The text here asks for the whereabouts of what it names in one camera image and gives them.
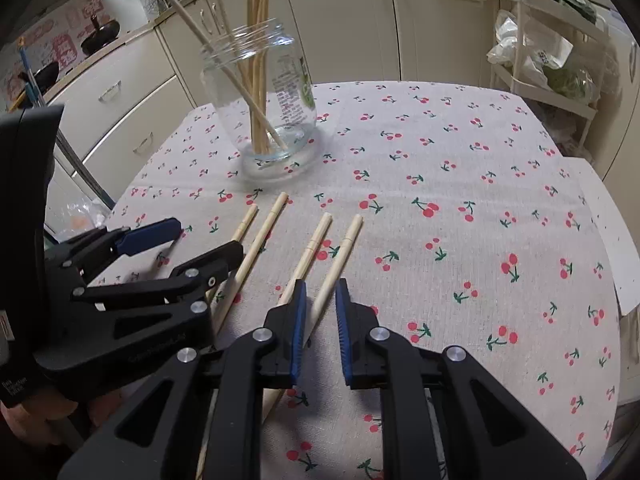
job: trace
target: frying pan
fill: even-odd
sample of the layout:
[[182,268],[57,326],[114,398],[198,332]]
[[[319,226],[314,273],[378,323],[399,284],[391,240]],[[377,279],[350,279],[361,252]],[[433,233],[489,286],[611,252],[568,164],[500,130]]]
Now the frying pan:
[[84,38],[84,41],[80,44],[80,48],[87,56],[98,52],[106,44],[111,43],[118,37],[120,32],[120,23],[116,20],[111,20],[100,26],[98,18],[94,14],[91,16],[91,22],[94,24],[95,30]]

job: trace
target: person's hand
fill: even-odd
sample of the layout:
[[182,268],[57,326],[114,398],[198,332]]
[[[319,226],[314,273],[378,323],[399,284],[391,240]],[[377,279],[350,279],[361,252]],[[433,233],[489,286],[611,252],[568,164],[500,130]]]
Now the person's hand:
[[[119,390],[91,400],[87,411],[91,422],[100,426],[122,403]],[[78,407],[76,402],[65,399],[53,387],[46,387],[25,399],[21,404],[7,408],[0,402],[0,410],[13,434],[26,444],[44,448],[49,444],[61,444],[49,420],[69,416]]]

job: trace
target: cabinet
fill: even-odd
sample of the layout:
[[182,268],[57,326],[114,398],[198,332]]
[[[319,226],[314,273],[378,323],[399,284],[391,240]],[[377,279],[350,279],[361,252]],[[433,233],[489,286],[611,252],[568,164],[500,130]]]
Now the cabinet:
[[392,0],[289,0],[313,83],[398,80]]
[[394,5],[403,80],[488,85],[493,0],[394,0]]
[[[173,76],[123,118],[84,161],[109,195],[118,200],[152,153],[191,110],[187,95]],[[84,184],[73,175],[79,186]]]
[[[205,30],[212,30],[213,16],[207,0],[196,0],[185,8]],[[202,46],[198,39],[178,14],[174,14],[160,24],[160,33],[169,47],[171,56],[196,106],[209,103],[211,99],[207,97],[204,86],[200,82]]]
[[633,134],[629,123],[640,87],[638,46],[629,31],[615,27],[611,20],[607,21],[610,37],[609,52],[618,62],[618,83],[615,92],[601,95],[598,101],[598,113],[593,118],[589,135],[584,143],[584,147],[593,155],[593,168],[600,178],[604,178],[611,168],[627,131]]

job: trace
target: table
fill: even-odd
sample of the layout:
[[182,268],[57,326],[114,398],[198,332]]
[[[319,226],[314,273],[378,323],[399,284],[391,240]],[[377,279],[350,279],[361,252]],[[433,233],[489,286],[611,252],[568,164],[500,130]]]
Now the table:
[[[540,122],[517,96],[467,86],[353,82],[314,94],[318,134],[273,165],[239,158],[211,105],[189,113],[107,222],[176,216],[182,238],[117,261],[98,282],[167,276],[229,240],[255,202],[247,247],[287,191],[220,333],[224,348],[276,305],[323,212],[334,222],[306,280],[310,297],[361,213],[343,274],[354,301],[418,346],[466,347],[594,478],[620,380],[616,298],[589,207]],[[262,477],[378,478],[381,431],[377,392],[344,384],[332,300],[300,384],[265,424]]]

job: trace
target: cabinet handle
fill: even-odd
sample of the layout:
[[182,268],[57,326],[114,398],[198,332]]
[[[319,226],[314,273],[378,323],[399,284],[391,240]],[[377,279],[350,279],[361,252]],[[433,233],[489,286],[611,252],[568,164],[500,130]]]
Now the cabinet handle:
[[629,51],[629,79],[631,84],[634,83],[636,78],[636,61],[638,60],[638,44],[635,41],[631,42],[631,50]]
[[222,35],[221,30],[224,30],[224,27],[220,24],[220,20],[218,19],[218,14],[216,13],[216,4],[211,4],[211,14],[213,15],[213,24],[216,26],[218,34]]
[[204,21],[204,10],[200,9],[200,22],[202,23],[202,26],[204,27],[204,29],[209,33],[210,36],[213,36],[213,30],[210,30],[210,28],[207,26],[207,23],[205,23]]
[[151,132],[148,137],[145,137],[142,140],[142,142],[140,142],[140,145],[137,148],[133,149],[133,153],[135,153],[136,155],[142,155],[142,152],[140,150],[147,143],[147,141],[149,143],[149,146],[151,147],[151,145],[154,143],[154,133],[153,132]]
[[117,83],[114,83],[113,85],[111,85],[109,88],[107,88],[104,92],[102,92],[102,95],[100,97],[98,97],[98,101],[100,101],[101,103],[105,103],[105,97],[107,97],[109,94],[114,93],[113,91],[115,89],[118,89],[118,92],[120,91],[120,89],[122,88],[122,79],[119,80]]

